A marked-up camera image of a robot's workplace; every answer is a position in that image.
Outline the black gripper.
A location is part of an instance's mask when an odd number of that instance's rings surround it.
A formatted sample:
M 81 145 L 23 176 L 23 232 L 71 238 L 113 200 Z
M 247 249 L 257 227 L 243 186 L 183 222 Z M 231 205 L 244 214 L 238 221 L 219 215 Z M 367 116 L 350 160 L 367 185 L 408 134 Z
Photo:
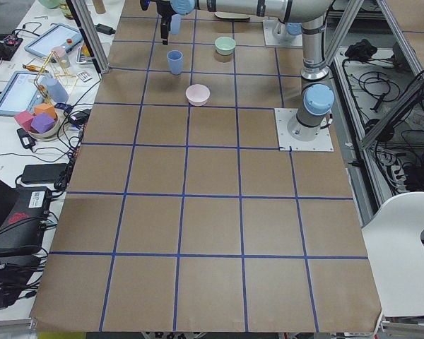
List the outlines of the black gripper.
M 143 11 L 147 11 L 150 3 L 155 3 L 157 12 L 161 17 L 160 22 L 160 36 L 163 45 L 168 45 L 168 38 L 170 34 L 170 24 L 173 16 L 173 8 L 169 1 L 163 0 L 140 0 L 140 6 Z

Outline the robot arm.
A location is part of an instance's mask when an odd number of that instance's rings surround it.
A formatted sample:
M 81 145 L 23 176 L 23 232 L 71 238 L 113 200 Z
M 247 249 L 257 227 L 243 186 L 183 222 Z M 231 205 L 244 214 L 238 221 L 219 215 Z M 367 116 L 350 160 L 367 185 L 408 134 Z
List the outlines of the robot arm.
M 323 53 L 326 12 L 330 1 L 296 0 L 234 0 L 234 1 L 156 1 L 162 21 L 160 36 L 168 44 L 170 24 L 175 14 L 188 15 L 194 10 L 238 13 L 258 17 L 273 17 L 282 24 L 299 23 L 302 34 L 303 68 L 302 107 L 287 124 L 288 133 L 299 141 L 313 141 L 321 130 L 321 123 L 334 104 L 333 90 L 324 83 L 329 67 Z
M 302 28 L 300 23 L 282 23 L 279 20 L 276 20 L 272 29 L 272 35 L 277 40 L 293 40 L 295 37 L 301 34 Z

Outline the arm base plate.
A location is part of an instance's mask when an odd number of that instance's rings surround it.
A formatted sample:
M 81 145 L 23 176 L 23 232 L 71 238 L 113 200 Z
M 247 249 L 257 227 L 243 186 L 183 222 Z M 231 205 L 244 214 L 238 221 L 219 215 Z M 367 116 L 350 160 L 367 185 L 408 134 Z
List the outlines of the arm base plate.
M 264 20 L 263 33 L 267 47 L 302 48 L 300 23 L 281 23 L 278 19 Z
M 316 127 L 303 126 L 297 120 L 296 108 L 275 108 L 275 123 L 280 151 L 333 152 L 334 147 L 327 120 Z

